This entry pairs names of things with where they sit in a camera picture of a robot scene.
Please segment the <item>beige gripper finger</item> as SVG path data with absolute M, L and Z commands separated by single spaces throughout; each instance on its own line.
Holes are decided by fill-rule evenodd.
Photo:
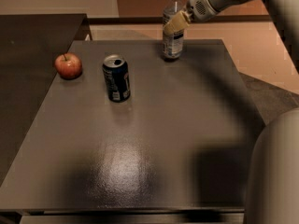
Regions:
M 187 11 L 181 10 L 166 23 L 163 28 L 164 33 L 166 35 L 173 35 L 188 28 L 191 22 L 190 14 Z

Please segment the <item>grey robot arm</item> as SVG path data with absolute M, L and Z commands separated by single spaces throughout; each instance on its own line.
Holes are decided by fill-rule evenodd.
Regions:
M 171 35 L 249 0 L 187 0 L 164 26 Z M 262 0 L 294 65 L 299 64 L 299 0 Z M 299 107 L 264 98 L 268 123 L 253 148 L 243 224 L 299 224 Z

